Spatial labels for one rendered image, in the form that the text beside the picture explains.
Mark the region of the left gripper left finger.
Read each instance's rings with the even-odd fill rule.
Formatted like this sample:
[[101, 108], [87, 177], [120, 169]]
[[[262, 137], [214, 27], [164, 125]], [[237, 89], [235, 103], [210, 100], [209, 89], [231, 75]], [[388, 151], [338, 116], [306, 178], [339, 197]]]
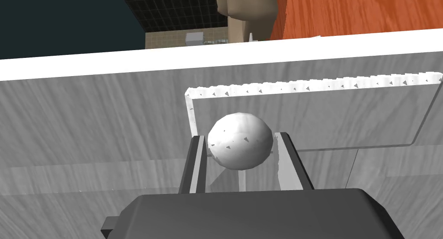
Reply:
[[193, 136], [179, 187], [180, 194], [205, 193], [207, 143], [204, 136]]

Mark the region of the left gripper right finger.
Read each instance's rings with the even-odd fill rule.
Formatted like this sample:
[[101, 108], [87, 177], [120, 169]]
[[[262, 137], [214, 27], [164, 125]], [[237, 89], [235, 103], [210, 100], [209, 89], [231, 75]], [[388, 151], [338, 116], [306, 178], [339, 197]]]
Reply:
[[277, 176], [282, 191], [313, 190], [314, 186], [295, 149], [291, 137], [286, 132], [274, 135], [276, 146], [274, 155], [278, 158]]

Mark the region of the white ball knob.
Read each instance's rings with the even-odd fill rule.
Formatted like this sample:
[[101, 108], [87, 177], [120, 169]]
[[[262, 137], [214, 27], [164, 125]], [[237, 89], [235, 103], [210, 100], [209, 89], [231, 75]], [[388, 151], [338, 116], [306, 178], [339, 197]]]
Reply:
[[208, 134], [214, 160], [231, 170], [247, 170], [262, 164], [273, 147], [273, 133], [266, 123], [249, 113], [222, 117]]

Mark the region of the beige rounded fixture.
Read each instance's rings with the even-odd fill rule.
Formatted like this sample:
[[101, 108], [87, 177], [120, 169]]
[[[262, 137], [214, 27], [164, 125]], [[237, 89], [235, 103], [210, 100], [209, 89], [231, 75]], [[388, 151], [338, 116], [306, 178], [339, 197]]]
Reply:
[[269, 40], [278, 15], [277, 0], [216, 0], [228, 19], [228, 42]]

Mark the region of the orange wooden cabinet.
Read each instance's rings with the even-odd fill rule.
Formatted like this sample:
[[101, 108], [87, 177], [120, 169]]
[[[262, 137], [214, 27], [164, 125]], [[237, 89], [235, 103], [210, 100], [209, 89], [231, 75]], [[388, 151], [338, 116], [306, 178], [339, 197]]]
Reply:
[[272, 40], [443, 28], [443, 0], [277, 0]]

